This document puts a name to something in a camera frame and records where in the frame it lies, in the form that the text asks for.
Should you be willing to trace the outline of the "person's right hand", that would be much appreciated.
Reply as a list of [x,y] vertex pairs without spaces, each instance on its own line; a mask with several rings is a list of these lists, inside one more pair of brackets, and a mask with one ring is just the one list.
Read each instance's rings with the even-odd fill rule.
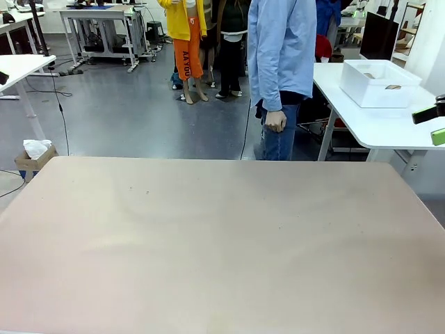
[[286,127],[286,121],[287,118],[283,110],[267,111],[264,126],[271,131],[280,133],[283,132],[284,128]]

